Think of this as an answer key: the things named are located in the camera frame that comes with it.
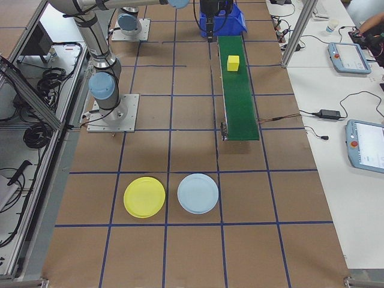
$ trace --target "light blue plate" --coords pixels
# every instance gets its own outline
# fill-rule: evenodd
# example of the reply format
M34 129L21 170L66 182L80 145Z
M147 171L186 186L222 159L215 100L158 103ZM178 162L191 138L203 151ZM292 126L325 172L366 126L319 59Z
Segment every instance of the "light blue plate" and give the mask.
M179 184L178 199L181 206L190 213L204 214L215 207L218 188L212 178L204 174L191 174Z

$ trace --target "yellow plate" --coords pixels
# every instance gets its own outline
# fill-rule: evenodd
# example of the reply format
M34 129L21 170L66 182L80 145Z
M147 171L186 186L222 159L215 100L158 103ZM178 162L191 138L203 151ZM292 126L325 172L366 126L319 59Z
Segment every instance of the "yellow plate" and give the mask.
M166 192L159 180L141 177L125 190L124 206L129 214L137 218L155 215L164 205Z

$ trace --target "metal bracket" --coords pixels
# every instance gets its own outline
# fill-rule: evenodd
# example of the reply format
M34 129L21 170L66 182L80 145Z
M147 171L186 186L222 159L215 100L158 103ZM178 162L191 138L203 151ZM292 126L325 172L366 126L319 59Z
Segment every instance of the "metal bracket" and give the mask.
M136 35L125 35L121 30L115 30L112 35L113 42L146 42L148 41L150 19L138 19L141 23L142 30Z
M127 115L122 120L105 121L104 119L97 120L101 117L99 113L91 114L90 121L97 120L89 123L87 126L88 132L134 132L136 125L137 108L139 106L139 94L123 94L121 95L121 105L127 109ZM98 104L94 103L93 110L98 109Z

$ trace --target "tablet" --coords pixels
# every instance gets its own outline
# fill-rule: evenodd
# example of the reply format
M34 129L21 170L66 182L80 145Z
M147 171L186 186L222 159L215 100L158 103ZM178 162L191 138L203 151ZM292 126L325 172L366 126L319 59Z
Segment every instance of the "tablet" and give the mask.
M346 139L353 167L384 173L384 125L349 120Z
M371 67L359 44L331 42L328 44L328 52L338 72L355 74L371 73Z

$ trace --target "green conveyor belt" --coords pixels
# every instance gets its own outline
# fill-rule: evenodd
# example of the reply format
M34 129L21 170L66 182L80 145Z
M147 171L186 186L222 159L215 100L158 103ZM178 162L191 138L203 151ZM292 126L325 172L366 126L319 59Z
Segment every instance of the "green conveyor belt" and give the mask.
M242 38L241 36L220 36L218 43L226 110L227 135L225 138L226 140L259 140ZM227 71L228 55L239 55L240 65L237 72Z

